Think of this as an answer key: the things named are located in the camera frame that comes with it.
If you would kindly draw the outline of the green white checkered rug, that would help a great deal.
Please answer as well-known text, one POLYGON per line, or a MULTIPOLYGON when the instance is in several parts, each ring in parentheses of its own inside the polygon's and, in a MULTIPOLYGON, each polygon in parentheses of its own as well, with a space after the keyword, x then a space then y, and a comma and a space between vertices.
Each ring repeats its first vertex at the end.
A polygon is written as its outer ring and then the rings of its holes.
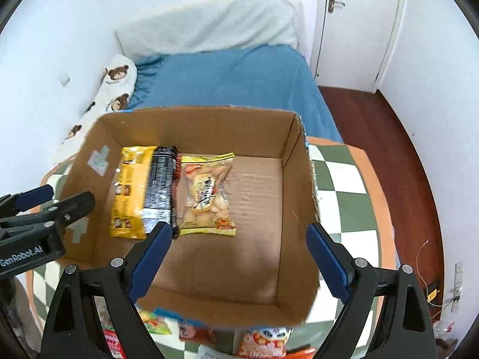
MULTIPOLYGON (((337 144, 325 139, 311 138, 309 156, 313 163, 317 189, 320 222, 337 242, 342 243, 354 258, 363 257, 375 267, 395 269, 393 226, 386 197, 366 153, 353 146, 337 144)), ((44 176, 41 185, 49 184, 59 196, 75 155, 60 162, 44 176)), ((26 273, 24 284, 32 314, 41 333, 45 325, 49 304, 59 282, 63 268, 50 262, 26 273)), ((382 298, 373 300, 363 332, 351 358, 363 358, 373 337, 382 298)), ((320 278, 320 288, 307 318, 306 325, 297 327, 287 342, 290 351, 319 348, 337 321, 342 304, 332 297, 320 278)), ((169 334, 152 337, 167 358, 226 358, 235 356, 240 349, 242 331, 216 331, 215 345, 206 349, 192 340, 181 341, 179 325, 165 319, 169 334)))

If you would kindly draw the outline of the small red snack packet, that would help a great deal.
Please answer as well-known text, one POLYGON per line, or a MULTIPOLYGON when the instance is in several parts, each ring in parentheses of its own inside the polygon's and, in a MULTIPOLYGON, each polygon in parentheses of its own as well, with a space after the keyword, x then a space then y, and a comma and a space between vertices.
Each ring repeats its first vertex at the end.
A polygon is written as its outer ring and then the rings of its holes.
POLYGON ((106 307, 105 299, 102 296, 95 297, 96 307, 98 317, 100 319, 101 328, 103 329, 103 334, 106 338, 106 343, 109 347, 111 355, 113 358, 126 359, 127 356, 122 349, 122 346, 117 337, 113 323, 110 318, 110 314, 106 307))

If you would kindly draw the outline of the bright orange snack bag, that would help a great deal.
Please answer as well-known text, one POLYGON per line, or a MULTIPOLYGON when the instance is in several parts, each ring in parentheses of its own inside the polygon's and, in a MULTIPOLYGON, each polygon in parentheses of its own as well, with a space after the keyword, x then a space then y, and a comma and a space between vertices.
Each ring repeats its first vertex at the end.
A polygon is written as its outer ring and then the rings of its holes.
POLYGON ((288 352, 283 359, 313 359, 317 349, 315 347, 308 347, 306 349, 288 352))

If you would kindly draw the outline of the white pillow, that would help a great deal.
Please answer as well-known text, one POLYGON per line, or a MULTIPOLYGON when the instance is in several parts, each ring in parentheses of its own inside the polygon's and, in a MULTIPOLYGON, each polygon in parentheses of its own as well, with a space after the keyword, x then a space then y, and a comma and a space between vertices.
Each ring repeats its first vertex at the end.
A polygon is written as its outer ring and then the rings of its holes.
POLYGON ((212 0, 173 6, 140 16, 116 29, 125 56, 194 54, 259 45, 307 47, 301 2, 212 0))

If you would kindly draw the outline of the blue bed sheet mattress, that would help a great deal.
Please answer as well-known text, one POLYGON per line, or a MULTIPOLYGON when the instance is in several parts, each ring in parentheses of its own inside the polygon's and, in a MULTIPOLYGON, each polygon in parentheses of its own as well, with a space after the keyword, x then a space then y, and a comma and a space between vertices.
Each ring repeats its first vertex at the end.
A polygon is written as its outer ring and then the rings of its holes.
POLYGON ((130 109, 227 106, 297 113, 306 134, 342 142, 306 60, 288 45, 157 54, 137 64, 130 109))

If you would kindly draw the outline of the yellow and black snack pack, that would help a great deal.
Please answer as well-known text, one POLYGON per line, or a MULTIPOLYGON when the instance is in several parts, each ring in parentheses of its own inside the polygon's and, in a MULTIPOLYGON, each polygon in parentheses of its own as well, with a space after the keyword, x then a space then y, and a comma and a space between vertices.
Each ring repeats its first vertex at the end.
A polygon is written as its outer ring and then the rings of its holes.
POLYGON ((123 147, 114 182, 110 235, 144 240, 158 222, 171 226, 179 236, 176 186, 180 155, 175 146, 123 147))

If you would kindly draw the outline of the white door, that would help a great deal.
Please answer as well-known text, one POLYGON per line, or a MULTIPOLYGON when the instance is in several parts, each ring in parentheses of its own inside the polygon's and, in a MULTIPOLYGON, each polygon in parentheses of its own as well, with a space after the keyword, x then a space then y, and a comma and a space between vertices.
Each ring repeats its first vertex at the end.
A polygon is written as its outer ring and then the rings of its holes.
POLYGON ((321 87, 373 92, 395 28, 399 0, 339 0, 345 8, 319 8, 316 82, 321 87))

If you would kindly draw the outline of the bear print white blanket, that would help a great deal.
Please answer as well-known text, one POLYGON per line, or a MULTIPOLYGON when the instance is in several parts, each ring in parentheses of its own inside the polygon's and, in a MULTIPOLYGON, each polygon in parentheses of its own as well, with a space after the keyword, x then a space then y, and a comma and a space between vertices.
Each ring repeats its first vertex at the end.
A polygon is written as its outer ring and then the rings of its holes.
POLYGON ((84 141, 85 136, 97 119, 107 113, 126 110, 130 103, 137 82, 137 67, 135 63, 117 54, 106 67, 100 87, 89 107, 60 145, 55 154, 54 163, 58 164, 76 154, 84 141))

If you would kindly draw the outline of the orange panda snack bag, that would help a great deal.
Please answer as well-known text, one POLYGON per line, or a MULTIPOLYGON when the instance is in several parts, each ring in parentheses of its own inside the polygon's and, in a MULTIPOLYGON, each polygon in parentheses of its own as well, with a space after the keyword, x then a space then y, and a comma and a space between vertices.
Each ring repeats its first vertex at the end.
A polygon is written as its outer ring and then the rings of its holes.
POLYGON ((241 358, 283 358, 291 328, 271 327, 248 329, 239 346, 241 358))

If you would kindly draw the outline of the green fruit candy bag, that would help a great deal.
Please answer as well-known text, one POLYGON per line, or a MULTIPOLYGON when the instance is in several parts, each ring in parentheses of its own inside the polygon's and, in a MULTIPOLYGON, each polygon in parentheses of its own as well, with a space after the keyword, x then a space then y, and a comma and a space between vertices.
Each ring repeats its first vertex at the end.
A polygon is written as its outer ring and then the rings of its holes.
POLYGON ((145 328, 150 334, 154 335, 171 335, 171 329, 168 327, 165 319, 156 315, 155 313, 143 310, 137 307, 137 312, 145 325, 145 328))

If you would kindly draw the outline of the red-brown snack bag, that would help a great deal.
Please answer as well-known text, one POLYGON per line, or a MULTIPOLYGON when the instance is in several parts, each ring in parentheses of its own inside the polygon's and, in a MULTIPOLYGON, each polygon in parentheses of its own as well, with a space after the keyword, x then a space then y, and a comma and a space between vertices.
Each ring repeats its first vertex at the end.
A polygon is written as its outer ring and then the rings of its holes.
POLYGON ((208 327, 199 327, 186 322, 179 322, 179 339, 184 342, 215 345, 216 335, 208 327))

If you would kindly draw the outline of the cardboard box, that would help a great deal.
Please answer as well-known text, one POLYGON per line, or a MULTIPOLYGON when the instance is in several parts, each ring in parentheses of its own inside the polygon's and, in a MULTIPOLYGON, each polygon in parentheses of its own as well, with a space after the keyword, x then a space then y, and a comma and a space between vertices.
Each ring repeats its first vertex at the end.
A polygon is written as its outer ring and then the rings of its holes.
POLYGON ((89 191, 93 213, 69 226, 64 263, 101 267, 135 245, 121 229, 146 229, 155 213, 122 156, 181 154, 174 196, 179 236, 163 255, 146 310, 210 327, 296 327, 319 286, 306 247, 317 219, 312 166, 300 118, 283 110, 170 107, 109 113, 86 135, 62 197, 89 191))

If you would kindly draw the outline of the yellow cracker snack bag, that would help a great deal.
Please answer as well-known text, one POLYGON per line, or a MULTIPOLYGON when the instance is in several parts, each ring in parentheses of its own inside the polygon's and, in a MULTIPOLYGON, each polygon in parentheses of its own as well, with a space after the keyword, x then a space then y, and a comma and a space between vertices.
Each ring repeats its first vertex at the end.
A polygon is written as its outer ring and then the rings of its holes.
POLYGON ((224 181, 235 160, 227 152, 217 156, 182 155, 180 180, 186 186, 178 203, 183 206, 179 234, 236 235, 224 181))

